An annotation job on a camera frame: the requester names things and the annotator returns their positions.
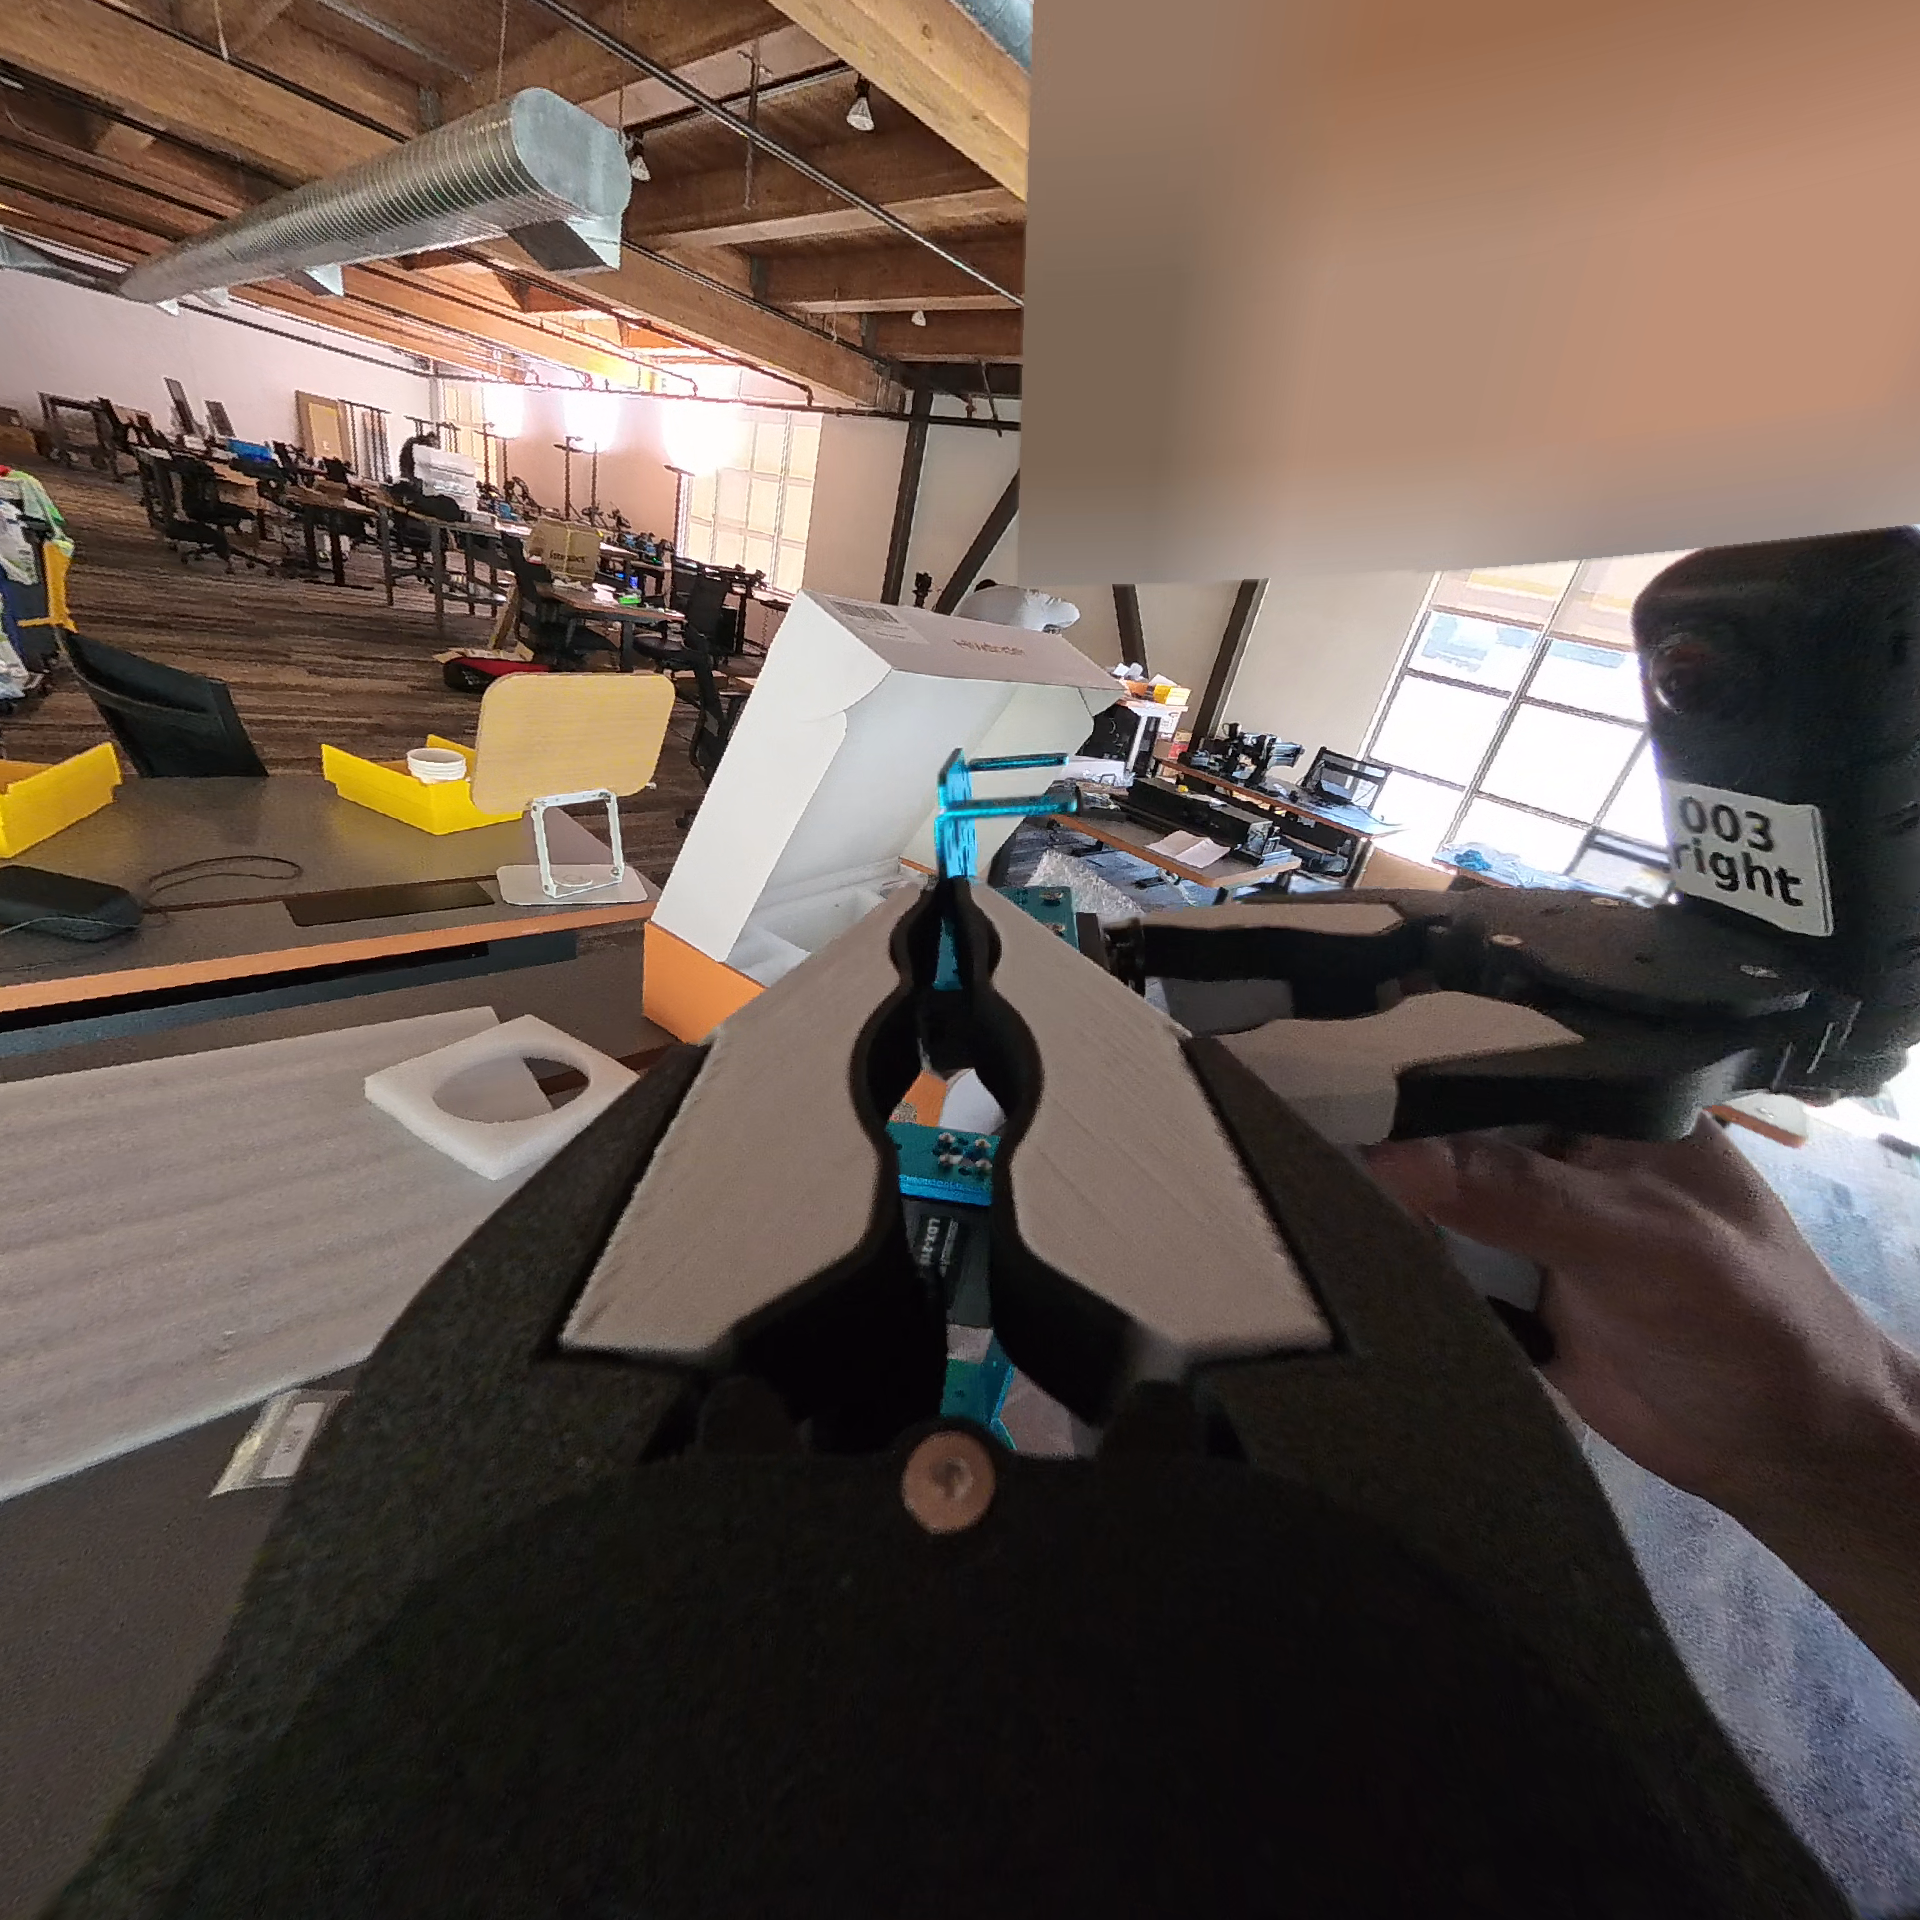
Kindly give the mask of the person's right hand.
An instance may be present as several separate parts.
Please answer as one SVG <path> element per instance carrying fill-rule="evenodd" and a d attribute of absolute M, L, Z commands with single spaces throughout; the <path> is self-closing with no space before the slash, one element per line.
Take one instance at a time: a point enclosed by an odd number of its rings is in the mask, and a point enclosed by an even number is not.
<path fill-rule="evenodd" d="M 1364 1163 L 1409 1213 L 1536 1267 L 1559 1392 L 1725 1514 L 1846 1484 L 1902 1408 L 1895 1344 L 1712 1119 L 1676 1142 L 1466 1135 Z"/>

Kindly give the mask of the long workbench with equipment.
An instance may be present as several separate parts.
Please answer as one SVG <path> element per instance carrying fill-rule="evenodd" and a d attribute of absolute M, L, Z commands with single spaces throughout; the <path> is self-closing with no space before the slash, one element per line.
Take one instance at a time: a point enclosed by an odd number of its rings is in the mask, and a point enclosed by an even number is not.
<path fill-rule="evenodd" d="M 1322 749 L 1304 780 L 1289 780 L 1298 743 L 1230 724 L 1194 744 L 1179 720 L 1129 699 L 1069 756 L 1082 817 L 1102 821 L 1097 840 L 1170 862 L 1176 879 L 1229 899 L 1268 884 L 1355 889 L 1376 847 L 1403 833 L 1378 809 L 1383 766 Z"/>

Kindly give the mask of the large grid window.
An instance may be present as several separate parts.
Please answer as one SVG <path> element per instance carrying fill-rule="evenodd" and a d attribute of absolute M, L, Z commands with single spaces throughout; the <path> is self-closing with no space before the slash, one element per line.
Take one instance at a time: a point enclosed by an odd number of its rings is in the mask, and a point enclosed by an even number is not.
<path fill-rule="evenodd" d="M 1667 890 L 1667 821 L 1633 611 L 1679 552 L 1441 572 L 1364 756 L 1390 853 L 1475 851 L 1622 900 Z"/>

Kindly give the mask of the neighbouring grey desk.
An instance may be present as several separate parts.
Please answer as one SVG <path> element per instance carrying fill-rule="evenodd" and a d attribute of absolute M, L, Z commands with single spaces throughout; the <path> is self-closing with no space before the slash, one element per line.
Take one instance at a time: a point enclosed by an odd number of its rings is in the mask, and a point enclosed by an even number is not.
<path fill-rule="evenodd" d="M 5 1059 L 573 964 L 585 936 L 639 929 L 657 910 L 651 880 L 647 904 L 505 904 L 497 873 L 533 858 L 521 821 L 435 836 L 340 798 L 318 776 L 127 780 L 25 862 L 124 889 L 148 917 L 93 944 L 5 936 Z M 497 904 L 325 926 L 295 925 L 280 904 L 461 879 Z"/>

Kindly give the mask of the person's right forearm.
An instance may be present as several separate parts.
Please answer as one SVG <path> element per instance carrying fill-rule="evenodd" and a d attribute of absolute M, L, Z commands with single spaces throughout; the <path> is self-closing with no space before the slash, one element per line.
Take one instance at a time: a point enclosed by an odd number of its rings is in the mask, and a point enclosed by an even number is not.
<path fill-rule="evenodd" d="M 1882 1344 L 1870 1392 L 1743 1495 L 1738 1520 L 1918 1697 L 1918 1362 Z"/>

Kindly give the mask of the white foam piece with hole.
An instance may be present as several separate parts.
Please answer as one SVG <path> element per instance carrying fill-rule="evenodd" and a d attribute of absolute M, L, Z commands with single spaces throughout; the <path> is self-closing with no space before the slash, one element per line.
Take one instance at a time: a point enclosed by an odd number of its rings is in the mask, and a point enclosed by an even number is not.
<path fill-rule="evenodd" d="M 583 1079 L 557 1106 L 533 1067 Z M 634 1068 L 534 1017 L 494 1022 L 362 1083 L 370 1106 L 488 1182 L 529 1175 L 604 1117 L 640 1076 Z"/>

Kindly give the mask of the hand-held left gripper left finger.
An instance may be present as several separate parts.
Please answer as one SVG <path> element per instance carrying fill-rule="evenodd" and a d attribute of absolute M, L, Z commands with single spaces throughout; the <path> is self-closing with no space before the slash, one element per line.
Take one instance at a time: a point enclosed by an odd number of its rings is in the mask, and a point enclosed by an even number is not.
<path fill-rule="evenodd" d="M 886 1122 L 915 1080 L 907 889 L 681 1047 L 557 1155 L 593 1195 L 557 1351 L 658 1370 L 940 1370 Z"/>

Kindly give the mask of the silver ventilation duct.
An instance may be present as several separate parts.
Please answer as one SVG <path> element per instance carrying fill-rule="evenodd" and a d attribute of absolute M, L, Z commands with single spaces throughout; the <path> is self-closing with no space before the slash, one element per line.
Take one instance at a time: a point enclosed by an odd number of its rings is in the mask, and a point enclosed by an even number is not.
<path fill-rule="evenodd" d="M 121 277 L 124 300 L 288 281 L 345 295 L 349 267 L 513 240 L 557 277 L 620 267 L 633 196 L 623 137 L 553 91 L 527 89 L 325 180 L 251 207 Z"/>

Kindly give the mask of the dark grey desk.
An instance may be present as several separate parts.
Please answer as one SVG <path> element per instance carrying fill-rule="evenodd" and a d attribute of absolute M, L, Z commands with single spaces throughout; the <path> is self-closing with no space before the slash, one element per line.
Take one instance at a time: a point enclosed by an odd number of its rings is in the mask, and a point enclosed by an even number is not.
<path fill-rule="evenodd" d="M 478 1007 L 610 1056 L 665 1044 L 642 1012 L 631 932 L 593 941 L 573 964 L 5 1060 L 5 1086 Z M 288 1389 L 338 1389 L 359 1365 Z M 86 1859 L 220 1645 L 282 1492 L 211 1491 L 279 1392 L 5 1498 L 5 1916 L 35 1916 Z"/>

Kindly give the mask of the black computer mouse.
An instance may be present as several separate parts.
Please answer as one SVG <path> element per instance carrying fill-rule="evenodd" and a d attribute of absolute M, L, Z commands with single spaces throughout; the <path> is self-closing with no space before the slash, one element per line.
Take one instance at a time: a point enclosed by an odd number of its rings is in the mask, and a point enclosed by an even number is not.
<path fill-rule="evenodd" d="M 2 867 L 2 939 L 106 944 L 138 932 L 148 912 L 127 889 L 29 864 Z"/>

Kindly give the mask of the blue servo bracket assembly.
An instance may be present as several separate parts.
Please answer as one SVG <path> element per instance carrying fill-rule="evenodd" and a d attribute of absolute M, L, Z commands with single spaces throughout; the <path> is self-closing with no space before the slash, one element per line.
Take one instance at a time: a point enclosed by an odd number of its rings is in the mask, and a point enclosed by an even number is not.
<path fill-rule="evenodd" d="M 1111 973 L 1093 880 L 1046 867 L 1062 836 L 1059 817 L 1082 804 L 1066 766 L 1061 754 L 970 760 L 955 750 L 937 780 L 932 876 L 970 883 Z M 897 1105 L 886 1133 L 909 1250 L 945 1317 L 943 1414 L 984 1429 L 1020 1457 L 1090 1457 L 1093 1429 L 1029 1381 L 997 1332 L 993 1206 L 1009 1188 L 998 1171 L 1003 1109 L 968 1064 L 930 1067 Z"/>

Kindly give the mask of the black office chair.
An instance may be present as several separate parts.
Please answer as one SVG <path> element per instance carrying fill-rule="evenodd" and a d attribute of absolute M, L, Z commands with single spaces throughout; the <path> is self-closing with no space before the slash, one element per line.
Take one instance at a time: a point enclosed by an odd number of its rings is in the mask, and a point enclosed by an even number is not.
<path fill-rule="evenodd" d="M 143 778 L 264 780 L 270 768 L 227 683 L 68 635 L 63 655 Z"/>

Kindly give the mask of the yellow plastic bin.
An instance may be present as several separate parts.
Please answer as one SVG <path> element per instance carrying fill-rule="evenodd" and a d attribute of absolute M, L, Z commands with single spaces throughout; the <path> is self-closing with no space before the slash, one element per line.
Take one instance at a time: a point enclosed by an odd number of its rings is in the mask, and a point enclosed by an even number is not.
<path fill-rule="evenodd" d="M 471 780 L 423 785 L 408 775 L 406 756 L 374 760 L 330 743 L 320 746 L 323 776 L 340 801 L 436 838 L 506 827 L 523 819 L 521 813 L 486 813 L 475 804 L 472 749 L 439 735 L 431 735 L 424 746 L 462 750 L 469 756 Z"/>
<path fill-rule="evenodd" d="M 95 744 L 59 762 L 5 758 L 2 858 L 21 858 L 111 806 L 122 780 L 121 756 L 111 743 Z"/>

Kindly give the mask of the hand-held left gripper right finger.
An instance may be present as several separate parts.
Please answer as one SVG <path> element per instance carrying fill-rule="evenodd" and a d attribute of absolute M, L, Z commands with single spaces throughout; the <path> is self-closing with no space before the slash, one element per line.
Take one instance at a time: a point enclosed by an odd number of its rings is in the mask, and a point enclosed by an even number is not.
<path fill-rule="evenodd" d="M 1004 1119 L 990 1301 L 1020 1372 L 1132 1391 L 1333 1351 L 1174 1021 L 973 884 L 964 992 L 973 1068 Z"/>

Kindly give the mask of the background office desks and chairs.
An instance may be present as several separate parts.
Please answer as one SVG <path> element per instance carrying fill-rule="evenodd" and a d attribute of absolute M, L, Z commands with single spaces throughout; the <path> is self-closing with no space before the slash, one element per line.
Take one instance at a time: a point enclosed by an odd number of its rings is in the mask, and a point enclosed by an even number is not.
<path fill-rule="evenodd" d="M 156 539 L 181 563 L 276 567 L 308 582 L 351 587 L 349 556 L 372 549 L 387 603 L 423 588 L 439 626 L 448 609 L 517 623 L 517 563 L 541 569 L 539 611 L 578 609 L 583 643 L 618 655 L 708 649 L 715 661 L 759 659 L 792 609 L 761 571 L 697 561 L 616 513 L 543 514 L 515 475 L 469 486 L 446 446 L 416 452 L 396 485 L 284 442 L 196 433 L 181 384 L 176 428 L 108 397 L 39 397 L 29 428 L 39 455 L 138 486 Z"/>

